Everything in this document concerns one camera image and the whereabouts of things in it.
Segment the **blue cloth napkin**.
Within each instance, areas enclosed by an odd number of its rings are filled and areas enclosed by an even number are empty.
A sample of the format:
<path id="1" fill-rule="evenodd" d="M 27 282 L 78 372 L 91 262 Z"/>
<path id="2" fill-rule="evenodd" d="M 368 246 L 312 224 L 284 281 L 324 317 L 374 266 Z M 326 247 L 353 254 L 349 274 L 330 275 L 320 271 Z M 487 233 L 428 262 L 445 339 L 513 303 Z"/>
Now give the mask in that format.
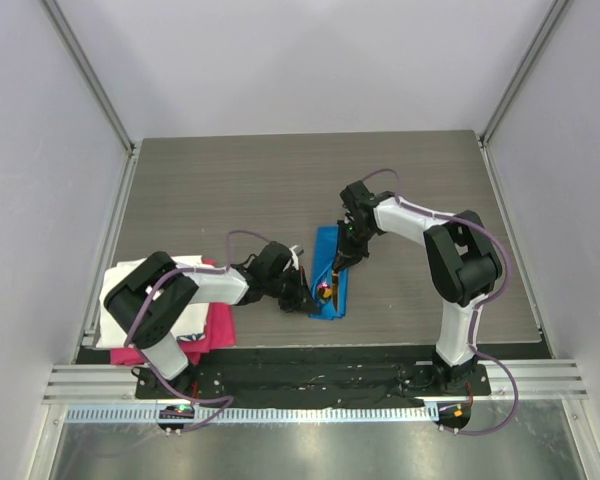
<path id="1" fill-rule="evenodd" d="M 337 252 L 337 243 L 337 226 L 321 226 L 317 229 L 311 280 L 309 285 L 312 297 L 317 303 L 321 305 L 322 310 L 319 315 L 311 315 L 310 317 L 313 319 L 332 321 L 336 319 L 341 319 L 346 315 L 349 280 L 348 270 L 339 272 L 338 312 L 334 311 L 331 300 L 328 303 L 321 303 L 316 298 L 316 288 L 320 282 L 326 281 L 331 285 L 331 272 L 334 258 Z"/>

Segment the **iridescent purple spoon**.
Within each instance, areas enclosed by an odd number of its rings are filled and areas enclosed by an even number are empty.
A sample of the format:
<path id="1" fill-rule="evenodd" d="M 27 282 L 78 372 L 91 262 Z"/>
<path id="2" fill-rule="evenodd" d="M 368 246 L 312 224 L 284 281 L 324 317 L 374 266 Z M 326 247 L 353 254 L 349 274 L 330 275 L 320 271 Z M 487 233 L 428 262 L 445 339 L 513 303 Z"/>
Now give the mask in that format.
<path id="1" fill-rule="evenodd" d="M 328 303 L 333 297 L 333 289 L 332 286 L 326 282 L 322 281 L 317 285 L 316 288 L 316 298 L 321 303 Z"/>

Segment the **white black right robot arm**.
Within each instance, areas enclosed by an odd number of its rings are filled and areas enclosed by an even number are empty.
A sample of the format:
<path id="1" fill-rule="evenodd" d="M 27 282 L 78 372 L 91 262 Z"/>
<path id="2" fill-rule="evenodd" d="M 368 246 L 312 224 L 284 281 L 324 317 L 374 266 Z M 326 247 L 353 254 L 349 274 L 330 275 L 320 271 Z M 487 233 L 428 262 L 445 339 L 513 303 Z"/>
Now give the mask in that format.
<path id="1" fill-rule="evenodd" d="M 431 210 L 393 192 L 374 194 L 362 181 L 346 186 L 340 198 L 345 218 L 338 222 L 333 275 L 367 258 L 376 235 L 395 234 L 424 247 L 433 286 L 443 301 L 431 381 L 425 385 L 445 395 L 457 393 L 476 371 L 482 306 L 503 273 L 498 243 L 470 210 L 455 215 Z"/>

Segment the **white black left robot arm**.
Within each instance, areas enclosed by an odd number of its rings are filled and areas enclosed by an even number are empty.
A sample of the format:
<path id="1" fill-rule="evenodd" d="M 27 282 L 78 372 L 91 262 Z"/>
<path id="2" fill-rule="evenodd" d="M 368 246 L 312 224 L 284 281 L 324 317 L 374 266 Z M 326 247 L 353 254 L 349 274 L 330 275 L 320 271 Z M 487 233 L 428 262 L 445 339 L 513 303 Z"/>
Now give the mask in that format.
<path id="1" fill-rule="evenodd" d="M 320 312 L 296 249 L 278 242 L 224 268 L 187 266 L 164 251 L 155 252 L 113 286 L 102 305 L 126 333 L 125 341 L 153 367 L 159 388 L 180 399 L 193 385 L 191 361 L 172 333 L 185 308 L 211 303 L 244 306 L 265 296 L 287 313 Z"/>

